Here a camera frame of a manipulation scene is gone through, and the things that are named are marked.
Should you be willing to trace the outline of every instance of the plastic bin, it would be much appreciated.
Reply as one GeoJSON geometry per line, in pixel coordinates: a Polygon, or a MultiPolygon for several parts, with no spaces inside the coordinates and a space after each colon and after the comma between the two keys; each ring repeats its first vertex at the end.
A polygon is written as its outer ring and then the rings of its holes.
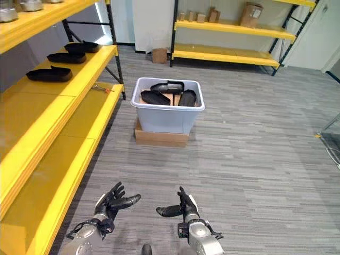
{"type": "Polygon", "coordinates": [[[136,107],[139,122],[143,131],[189,134],[199,112],[205,109],[200,84],[196,81],[139,78],[133,91],[131,105],[136,107]],[[165,106],[140,103],[140,93],[152,85],[167,81],[184,82],[184,90],[191,89],[196,93],[197,107],[165,106]]]}

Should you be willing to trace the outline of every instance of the black shelf post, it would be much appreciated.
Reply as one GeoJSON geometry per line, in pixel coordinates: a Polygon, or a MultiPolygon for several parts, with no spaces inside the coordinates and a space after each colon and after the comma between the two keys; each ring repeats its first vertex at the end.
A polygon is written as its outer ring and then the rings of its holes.
{"type": "MultiPolygon", "coordinates": [[[[109,26],[110,31],[111,31],[111,37],[112,37],[112,45],[117,45],[117,40],[116,40],[116,34],[115,34],[115,28],[113,24],[113,17],[112,17],[112,8],[111,8],[111,3],[110,0],[105,0],[106,4],[106,11],[107,11],[107,16],[109,19],[108,23],[105,22],[80,22],[80,21],[68,21],[67,19],[64,19],[63,26],[67,35],[67,38],[69,42],[74,42],[73,37],[79,41],[82,42],[82,40],[70,29],[69,24],[91,24],[91,25],[100,25],[100,26],[109,26]]],[[[119,54],[115,56],[116,59],[116,64],[117,64],[117,70],[118,70],[118,76],[117,77],[108,67],[105,67],[105,69],[108,71],[112,77],[117,80],[120,84],[123,85],[123,99],[126,100],[126,93],[125,93],[125,86],[124,86],[124,81],[123,81],[123,74],[122,74],[122,68],[121,68],[121,61],[119,58],[119,54]]]]}
{"type": "Polygon", "coordinates": [[[173,54],[175,49],[175,37],[176,37],[176,30],[175,30],[175,24],[177,21],[177,12],[179,9],[179,0],[175,0],[175,6],[174,6],[174,19],[172,23],[172,38],[171,38],[171,54],[170,54],[170,67],[173,65],[173,54]]]}
{"type": "MultiPolygon", "coordinates": [[[[293,12],[294,12],[295,9],[298,7],[297,5],[293,5],[293,6],[292,6],[292,8],[291,8],[291,10],[290,10],[290,12],[289,12],[289,14],[288,14],[288,16],[287,16],[285,22],[284,22],[283,25],[282,25],[282,28],[286,28],[286,27],[287,27],[287,23],[288,23],[288,21],[289,21],[290,18],[293,19],[293,20],[295,20],[295,21],[297,21],[298,23],[300,23],[300,28],[299,28],[299,30],[297,31],[296,35],[295,35],[295,40],[294,40],[294,42],[292,42],[292,43],[288,46],[288,48],[287,48],[287,50],[285,51],[283,57],[282,57],[281,59],[279,59],[279,61],[278,61],[278,62],[279,62],[279,67],[278,67],[277,69],[274,69],[274,70],[273,70],[271,76],[275,76],[275,74],[276,74],[276,72],[278,71],[278,69],[280,68],[280,66],[282,66],[282,63],[283,63],[284,60],[286,59],[288,53],[291,51],[291,49],[292,49],[294,43],[295,43],[296,40],[298,39],[298,37],[299,37],[301,31],[303,30],[303,28],[304,28],[304,26],[306,25],[307,21],[309,20],[310,16],[311,16],[312,13],[314,12],[314,10],[315,10],[315,8],[317,7],[319,1],[320,1],[320,0],[316,0],[316,1],[315,1],[315,7],[314,7],[314,9],[311,10],[311,11],[307,14],[307,16],[306,16],[306,18],[304,19],[303,22],[301,22],[301,21],[297,20],[296,18],[292,17],[293,12]]],[[[278,42],[278,39],[275,39],[274,42],[273,42],[273,45],[271,46],[271,48],[270,48],[270,50],[269,50],[269,53],[272,53],[272,51],[274,50],[274,48],[275,48],[277,42],[278,42]]]]}

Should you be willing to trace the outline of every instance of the shelf board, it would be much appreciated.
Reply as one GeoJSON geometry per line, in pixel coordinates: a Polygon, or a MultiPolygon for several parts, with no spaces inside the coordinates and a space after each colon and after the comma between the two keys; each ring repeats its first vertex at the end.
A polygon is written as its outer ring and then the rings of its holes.
{"type": "Polygon", "coordinates": [[[117,55],[117,47],[102,46],[99,52],[86,55],[82,64],[46,60],[37,67],[68,67],[73,73],[68,82],[31,81],[25,76],[1,94],[0,219],[104,67],[117,55]]]}
{"type": "Polygon", "coordinates": [[[282,3],[287,3],[287,4],[297,4],[297,5],[308,6],[312,10],[315,7],[315,2],[310,1],[310,0],[272,0],[272,1],[282,2],[282,3]]]}
{"type": "Polygon", "coordinates": [[[280,39],[289,39],[294,41],[295,35],[288,33],[281,27],[274,27],[268,25],[258,25],[256,28],[243,27],[234,22],[227,20],[220,20],[219,23],[204,22],[198,23],[197,21],[189,22],[187,20],[178,21],[175,24],[176,28],[190,28],[190,29],[205,29],[212,31],[242,33],[246,35],[267,36],[280,39]]]}
{"type": "Polygon", "coordinates": [[[123,85],[113,90],[86,95],[21,189],[1,222],[0,247],[6,254],[48,254],[123,85]]]}
{"type": "Polygon", "coordinates": [[[173,57],[279,67],[268,52],[205,45],[175,44],[173,57]]]}
{"type": "Polygon", "coordinates": [[[41,11],[19,12],[17,20],[0,24],[0,54],[97,1],[64,0],[57,4],[44,3],[41,11]]]}

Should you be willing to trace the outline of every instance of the small box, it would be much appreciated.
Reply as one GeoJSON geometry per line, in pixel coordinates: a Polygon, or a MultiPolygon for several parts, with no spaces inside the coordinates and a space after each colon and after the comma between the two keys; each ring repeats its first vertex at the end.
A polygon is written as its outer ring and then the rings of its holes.
{"type": "Polygon", "coordinates": [[[263,9],[260,4],[247,2],[243,9],[240,25],[255,28],[263,9]]]}
{"type": "Polygon", "coordinates": [[[192,22],[194,20],[194,12],[189,12],[189,14],[188,14],[188,21],[189,22],[192,22]]]}
{"type": "Polygon", "coordinates": [[[209,22],[211,22],[211,23],[218,23],[220,15],[221,15],[221,12],[216,10],[215,7],[211,7],[209,9],[209,15],[208,15],[209,22]]]}
{"type": "Polygon", "coordinates": [[[168,59],[167,48],[159,48],[152,50],[153,63],[166,63],[167,59],[168,59]]]}
{"type": "Polygon", "coordinates": [[[185,13],[184,12],[180,12],[179,15],[178,15],[178,20],[179,21],[183,21],[185,18],[185,13]]]}
{"type": "Polygon", "coordinates": [[[188,134],[143,131],[139,120],[137,120],[134,134],[136,137],[136,144],[138,145],[185,147],[189,140],[188,134]]]}
{"type": "Polygon", "coordinates": [[[202,13],[197,13],[197,23],[204,23],[206,16],[202,13]]]}

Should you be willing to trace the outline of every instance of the black shoe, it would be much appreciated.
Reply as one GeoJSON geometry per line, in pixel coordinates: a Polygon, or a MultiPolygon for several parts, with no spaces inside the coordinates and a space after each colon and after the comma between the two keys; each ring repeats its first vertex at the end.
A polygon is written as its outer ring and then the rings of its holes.
{"type": "Polygon", "coordinates": [[[164,94],[180,94],[184,91],[184,83],[182,81],[168,81],[167,83],[158,83],[151,86],[150,90],[164,94]]]}
{"type": "Polygon", "coordinates": [[[69,81],[72,78],[71,69],[51,66],[51,69],[37,69],[26,74],[33,81],[69,81]]]}
{"type": "Polygon", "coordinates": [[[180,101],[178,102],[178,106],[195,106],[196,102],[196,93],[191,89],[187,89],[181,95],[180,101]]]}
{"type": "Polygon", "coordinates": [[[83,53],[55,53],[47,56],[51,62],[80,64],[85,62],[86,54],[83,53]]]}
{"type": "Polygon", "coordinates": [[[171,103],[170,99],[160,92],[142,91],[141,96],[145,103],[152,105],[170,105],[171,103]]]}
{"type": "Polygon", "coordinates": [[[89,52],[89,53],[95,53],[98,52],[100,47],[98,44],[95,42],[88,42],[88,41],[83,41],[83,43],[74,43],[74,44],[67,44],[64,46],[64,48],[69,52],[69,53],[84,53],[84,52],[89,52]]]}

